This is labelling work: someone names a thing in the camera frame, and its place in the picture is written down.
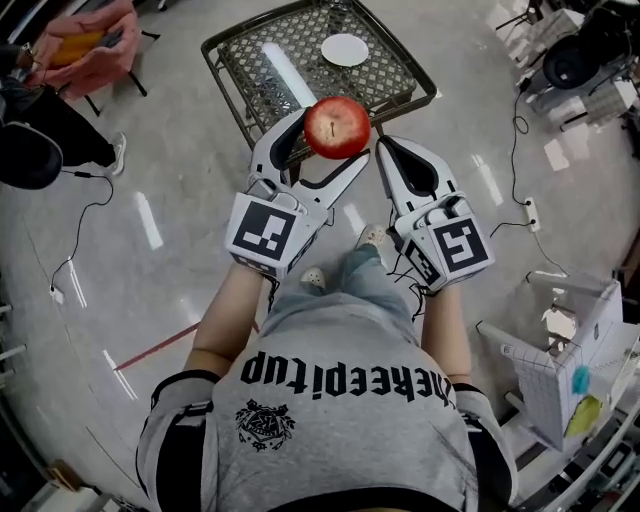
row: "pink jacket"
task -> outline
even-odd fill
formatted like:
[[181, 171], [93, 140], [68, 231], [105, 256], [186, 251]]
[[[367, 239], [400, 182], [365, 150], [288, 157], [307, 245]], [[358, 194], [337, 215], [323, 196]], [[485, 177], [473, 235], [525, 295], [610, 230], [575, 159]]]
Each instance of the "pink jacket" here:
[[[113, 48], [94, 48], [69, 66], [46, 69], [65, 36], [100, 30], [113, 32], [119, 29], [123, 30], [122, 37]], [[95, 12], [61, 16], [49, 22], [45, 33], [36, 43], [35, 60], [41, 66], [26, 83], [38, 85], [45, 82], [56, 89], [70, 84], [64, 89], [65, 99], [85, 96], [127, 74], [131, 70], [139, 43], [138, 16], [131, 0], [114, 0]]]

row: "black sleeve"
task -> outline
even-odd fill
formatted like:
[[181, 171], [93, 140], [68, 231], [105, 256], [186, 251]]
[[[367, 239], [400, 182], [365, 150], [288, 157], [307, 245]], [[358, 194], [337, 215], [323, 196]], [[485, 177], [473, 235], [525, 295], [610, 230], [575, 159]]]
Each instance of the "black sleeve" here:
[[476, 463], [478, 510], [510, 510], [509, 502], [517, 491], [517, 470], [489, 400], [469, 384], [454, 384], [453, 388]]
[[203, 465], [217, 468], [217, 433], [212, 391], [220, 378], [204, 370], [188, 370], [162, 382], [151, 397], [136, 471], [142, 489], [158, 510], [212, 510], [216, 475], [201, 488]]

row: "sneaker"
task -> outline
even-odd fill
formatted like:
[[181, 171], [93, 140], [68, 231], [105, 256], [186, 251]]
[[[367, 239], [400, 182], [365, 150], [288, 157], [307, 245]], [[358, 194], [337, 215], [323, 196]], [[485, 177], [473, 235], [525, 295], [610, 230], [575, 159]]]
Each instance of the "sneaker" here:
[[124, 133], [118, 132], [112, 145], [113, 150], [116, 152], [116, 161], [107, 168], [107, 171], [113, 176], [118, 176], [118, 174], [122, 174], [122, 171], [124, 171], [124, 153], [127, 149], [127, 138], [124, 136]]

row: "gray t-shirt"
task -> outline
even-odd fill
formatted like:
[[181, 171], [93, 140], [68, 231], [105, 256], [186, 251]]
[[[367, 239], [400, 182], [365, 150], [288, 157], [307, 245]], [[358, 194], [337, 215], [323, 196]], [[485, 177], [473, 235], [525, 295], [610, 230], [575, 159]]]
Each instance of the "gray t-shirt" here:
[[379, 308], [328, 304], [271, 322], [221, 379], [158, 386], [136, 461], [158, 510], [504, 508], [516, 470], [486, 397]]

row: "shirt logo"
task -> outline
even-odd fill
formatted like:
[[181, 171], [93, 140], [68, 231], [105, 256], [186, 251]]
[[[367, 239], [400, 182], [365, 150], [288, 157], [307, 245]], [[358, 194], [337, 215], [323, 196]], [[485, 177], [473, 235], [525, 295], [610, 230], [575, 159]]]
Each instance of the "shirt logo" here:
[[236, 413], [240, 442], [251, 442], [258, 452], [267, 448], [279, 449], [286, 439], [291, 439], [296, 424], [287, 416], [288, 411], [286, 405], [266, 407], [249, 400], [247, 407]]

